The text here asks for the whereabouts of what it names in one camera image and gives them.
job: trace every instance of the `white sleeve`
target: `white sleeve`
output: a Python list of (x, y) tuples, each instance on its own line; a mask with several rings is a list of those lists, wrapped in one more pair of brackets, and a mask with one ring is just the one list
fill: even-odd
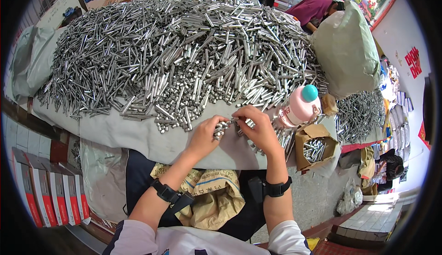
[(285, 220), (273, 228), (269, 235), (268, 250), (278, 255), (311, 254), (305, 246), (305, 237), (294, 220)]
[(138, 220), (120, 221), (115, 235), (103, 251), (103, 255), (156, 255), (157, 253), (155, 232), (149, 225)]

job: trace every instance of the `black pants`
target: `black pants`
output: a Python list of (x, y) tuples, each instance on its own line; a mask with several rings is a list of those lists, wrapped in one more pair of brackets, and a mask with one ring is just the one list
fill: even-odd
[[(126, 166), (126, 204), (127, 213), (130, 215), (141, 195), (146, 192), (153, 178), (150, 172), (155, 162), (148, 160), (141, 153), (130, 150)], [(265, 179), (266, 170), (243, 170), (239, 182), (240, 192), (244, 196), (245, 205), (238, 215), (227, 221), (218, 232), (246, 241), (259, 230), (266, 220), (262, 203), (257, 204), (248, 187), (249, 179), (258, 176)], [(172, 214), (170, 208), (164, 212), (158, 227), (182, 226), (181, 222)]]
[(378, 192), (390, 190), (393, 187), (393, 181), (387, 181), (384, 184), (378, 184)]

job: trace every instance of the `cardboard carton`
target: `cardboard carton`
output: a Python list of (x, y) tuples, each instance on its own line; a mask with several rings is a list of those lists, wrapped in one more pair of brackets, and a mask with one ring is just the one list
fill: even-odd
[(86, 201), (86, 193), (84, 192), (83, 185), (83, 176), (81, 172), (75, 169), (73, 166), (68, 163), (58, 163), (63, 168), (67, 169), (70, 173), (72, 173), (75, 177), (75, 190), (76, 190), (76, 198), (78, 209), (80, 212), (80, 218), (82, 220), (87, 219), (89, 217), (89, 205), (87, 205)]
[(24, 151), (13, 147), (12, 159), (14, 160), (17, 188), (22, 202), (29, 215), (32, 217), (32, 220), (35, 222), (35, 225), (38, 228), (41, 228), (43, 227), (43, 223), (35, 202), (34, 190), (32, 189), (32, 181), (30, 179), (30, 169)]
[(49, 190), (51, 192), (58, 225), (66, 225), (69, 223), (69, 217), (64, 196), (62, 170), (58, 165), (52, 164), (46, 158), (41, 158), (41, 163), (46, 169), (49, 178)]
[(43, 224), (46, 227), (57, 226), (57, 220), (49, 193), (46, 169), (40, 163), (40, 157), (30, 153), (25, 153), (25, 157), (27, 158), (30, 166), (30, 175), (33, 182), (32, 186), (35, 192), (35, 197)]
[[(324, 137), (323, 142), (327, 143), (325, 147), (322, 160), (311, 163), (304, 157), (304, 143), (318, 137)], [(296, 169), (304, 170), (309, 169), (312, 166), (320, 166), (326, 164), (333, 158), (334, 150), (338, 144), (331, 136), (329, 131), (324, 125), (309, 125), (303, 130), (299, 131), (295, 135), (295, 148), (296, 148)]]

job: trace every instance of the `tiled floor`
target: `tiled floor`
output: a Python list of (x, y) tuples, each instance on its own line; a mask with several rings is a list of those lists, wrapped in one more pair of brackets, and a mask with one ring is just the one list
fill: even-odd
[(49, 159), (51, 139), (27, 129), (3, 113), (1, 114), (1, 123), (10, 163), (12, 162), (12, 147)]
[(404, 201), (395, 204), (365, 205), (343, 222), (336, 234), (360, 240), (384, 241), (395, 227)]

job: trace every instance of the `wrist strap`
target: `wrist strap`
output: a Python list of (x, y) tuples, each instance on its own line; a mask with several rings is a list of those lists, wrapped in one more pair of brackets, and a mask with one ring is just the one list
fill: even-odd
[(266, 180), (261, 180), (259, 177), (254, 177), (248, 181), (248, 185), (257, 203), (262, 203), (266, 195), (269, 197), (280, 197), (284, 192), (290, 188), (292, 178), (289, 176), (286, 183), (270, 184)]
[(171, 211), (173, 214), (177, 213), (184, 207), (190, 205), (195, 200), (194, 197), (189, 193), (179, 193), (174, 191), (171, 187), (169, 187), (167, 184), (161, 184), (160, 180), (158, 178), (155, 178), (155, 180), (150, 184), (155, 190), (157, 190), (157, 195), (161, 197), (162, 200), (165, 202), (170, 202), (170, 204), (173, 204), (174, 206), (171, 208)]

